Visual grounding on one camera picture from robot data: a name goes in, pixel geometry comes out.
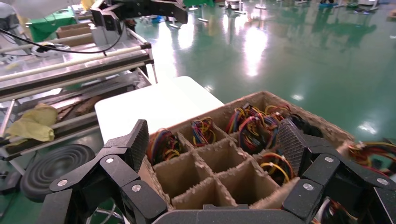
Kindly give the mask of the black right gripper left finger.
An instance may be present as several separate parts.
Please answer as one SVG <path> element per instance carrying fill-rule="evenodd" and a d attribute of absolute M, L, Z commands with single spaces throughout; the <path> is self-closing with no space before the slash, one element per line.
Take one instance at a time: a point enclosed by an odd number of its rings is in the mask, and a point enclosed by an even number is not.
<path fill-rule="evenodd" d="M 109 140 L 94 159 L 51 183 L 37 222 L 83 224 L 102 202 L 112 199 L 128 221 L 153 223 L 168 206 L 138 174 L 148 142 L 144 119 L 129 134 Z"/>

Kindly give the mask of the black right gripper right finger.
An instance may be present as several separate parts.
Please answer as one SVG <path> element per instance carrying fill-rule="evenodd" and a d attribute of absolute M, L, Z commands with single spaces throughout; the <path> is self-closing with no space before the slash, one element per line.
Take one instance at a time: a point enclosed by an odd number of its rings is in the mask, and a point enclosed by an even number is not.
<path fill-rule="evenodd" d="M 277 143 L 299 177 L 277 215 L 282 224 L 307 224 L 325 198 L 339 202 L 360 224 L 396 221 L 396 185 L 388 177 L 342 156 L 327 140 L 305 135 L 290 119 Z"/>

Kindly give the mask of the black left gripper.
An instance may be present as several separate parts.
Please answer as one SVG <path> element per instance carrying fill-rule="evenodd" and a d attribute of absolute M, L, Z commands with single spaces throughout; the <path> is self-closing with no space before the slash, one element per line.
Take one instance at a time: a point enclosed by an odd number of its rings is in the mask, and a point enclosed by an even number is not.
<path fill-rule="evenodd" d="M 150 15 L 168 16 L 181 24 L 188 23 L 188 12 L 183 3 L 164 0 L 124 0 L 122 3 L 94 3 L 90 7 L 93 22 L 107 31 L 122 33 L 120 17 Z"/>

